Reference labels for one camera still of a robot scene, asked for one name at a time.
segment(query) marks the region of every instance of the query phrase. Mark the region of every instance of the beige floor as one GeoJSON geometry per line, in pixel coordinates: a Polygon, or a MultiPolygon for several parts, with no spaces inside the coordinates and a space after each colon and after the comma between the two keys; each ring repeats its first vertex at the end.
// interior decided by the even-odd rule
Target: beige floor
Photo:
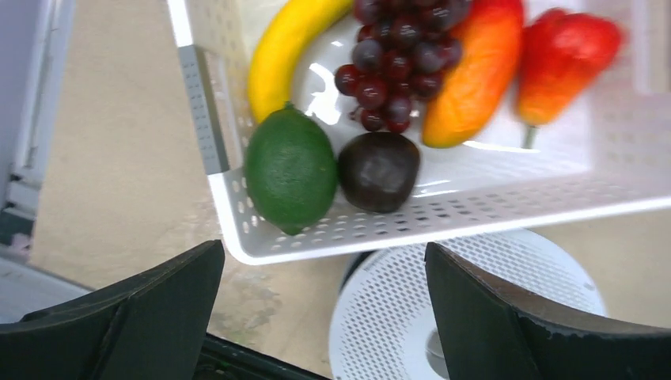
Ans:
{"type": "MultiPolygon", "coordinates": [[[[538,231],[587,268],[613,317],[671,327],[670,222],[664,211],[538,231]]],[[[219,236],[165,2],[78,2],[32,262],[103,287],[219,236]]],[[[229,259],[211,332],[330,375],[346,261],[229,259]]]]}

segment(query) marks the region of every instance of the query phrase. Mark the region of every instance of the grape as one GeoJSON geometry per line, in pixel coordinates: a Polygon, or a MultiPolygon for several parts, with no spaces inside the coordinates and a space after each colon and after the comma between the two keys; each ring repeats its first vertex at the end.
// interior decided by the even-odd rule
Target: grape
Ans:
{"type": "Polygon", "coordinates": [[[363,78],[357,86],[356,99],[364,109],[380,108],[387,100],[387,85],[377,77],[363,78]]]}
{"type": "Polygon", "coordinates": [[[387,0],[386,5],[390,13],[400,13],[412,6],[410,0],[387,0]]]}
{"type": "Polygon", "coordinates": [[[399,95],[412,95],[412,89],[410,83],[408,82],[396,82],[392,85],[392,93],[397,93],[399,95]]]}
{"type": "Polygon", "coordinates": [[[361,112],[361,125],[370,132],[380,131],[387,123],[382,119],[379,111],[364,109],[361,112]]]}
{"type": "Polygon", "coordinates": [[[473,0],[452,0],[451,6],[456,22],[462,22],[471,12],[473,0]]]}
{"type": "Polygon", "coordinates": [[[334,75],[335,87],[342,95],[353,97],[360,77],[361,73],[354,65],[341,66],[334,75]]]}
{"type": "Polygon", "coordinates": [[[412,92],[423,101],[429,101],[440,93],[443,85],[443,74],[414,74],[410,77],[412,92]]]}
{"type": "Polygon", "coordinates": [[[464,55],[464,46],[461,44],[461,41],[447,36],[443,39],[441,45],[442,54],[445,55],[445,64],[442,68],[451,69],[459,64],[464,55]]]}
{"type": "Polygon", "coordinates": [[[410,120],[404,123],[387,122],[387,129],[392,133],[403,133],[410,127],[410,120]]]}
{"type": "Polygon", "coordinates": [[[427,41],[439,41],[445,38],[443,32],[434,32],[432,30],[424,33],[424,39],[427,41]]]}
{"type": "Polygon", "coordinates": [[[363,73],[380,70],[385,53],[376,40],[363,40],[352,50],[352,62],[363,73]]]}
{"type": "Polygon", "coordinates": [[[374,40],[373,37],[373,26],[372,25],[363,25],[359,30],[357,34],[357,42],[361,42],[363,40],[374,40]]]}
{"type": "Polygon", "coordinates": [[[412,48],[422,38],[419,22],[408,14],[401,14],[396,18],[391,34],[394,44],[401,49],[412,48]]]}
{"type": "Polygon", "coordinates": [[[432,6],[437,3],[438,0],[414,0],[416,6],[432,6]]]}
{"type": "Polygon", "coordinates": [[[410,120],[412,102],[408,96],[392,95],[384,107],[384,117],[390,123],[405,123],[410,120]]]}
{"type": "Polygon", "coordinates": [[[390,81],[403,81],[411,71],[410,59],[397,50],[386,53],[382,59],[382,74],[390,81]]]}
{"type": "Polygon", "coordinates": [[[354,0],[354,16],[364,25],[375,24],[382,16],[382,1],[354,0]]]}
{"type": "Polygon", "coordinates": [[[436,6],[422,8],[419,11],[419,19],[422,25],[435,32],[444,32],[456,25],[459,21],[457,19],[458,15],[449,6],[450,3],[449,0],[444,0],[436,6]]]}
{"type": "Polygon", "coordinates": [[[388,49],[392,46],[392,24],[393,20],[384,19],[373,25],[373,38],[379,42],[383,48],[388,49]]]}
{"type": "Polygon", "coordinates": [[[424,74],[435,73],[447,62],[447,47],[431,42],[420,42],[412,50],[412,62],[415,68],[424,74]]]}

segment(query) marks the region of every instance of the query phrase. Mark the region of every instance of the bell pepper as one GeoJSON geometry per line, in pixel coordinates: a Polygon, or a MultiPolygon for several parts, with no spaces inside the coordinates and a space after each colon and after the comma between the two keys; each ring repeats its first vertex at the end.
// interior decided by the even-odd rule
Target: bell pepper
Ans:
{"type": "Polygon", "coordinates": [[[616,24],[554,8],[524,31],[517,114],[527,125],[524,147],[608,66],[622,44],[616,24]]]}

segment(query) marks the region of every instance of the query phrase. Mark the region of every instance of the white basket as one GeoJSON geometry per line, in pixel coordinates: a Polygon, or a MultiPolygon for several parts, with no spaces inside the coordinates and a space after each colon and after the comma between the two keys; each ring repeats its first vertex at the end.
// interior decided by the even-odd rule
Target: white basket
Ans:
{"type": "MultiPolygon", "coordinates": [[[[285,2],[169,0],[199,147],[224,241],[238,260],[302,260],[671,205],[669,2],[528,0],[529,19],[563,6],[609,17],[627,33],[613,68],[540,132],[535,150],[518,148],[523,130],[507,101],[473,141],[421,148],[418,185],[399,212],[371,215],[339,197],[319,224],[286,236],[258,216],[240,168],[254,130],[246,67],[285,2]]],[[[352,100],[334,94],[328,77],[349,59],[355,32],[350,17],[331,28],[294,78],[292,101],[336,151],[364,132],[347,119],[352,100]]],[[[417,141],[419,126],[407,135],[417,141]]]]}

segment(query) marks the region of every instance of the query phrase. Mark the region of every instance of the banana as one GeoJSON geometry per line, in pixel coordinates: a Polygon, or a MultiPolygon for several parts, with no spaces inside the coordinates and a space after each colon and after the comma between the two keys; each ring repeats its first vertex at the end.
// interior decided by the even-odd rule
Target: banana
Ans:
{"type": "Polygon", "coordinates": [[[249,65],[247,95],[257,123],[290,100],[301,53],[352,7],[353,0],[289,0],[259,40],[249,65]]]}

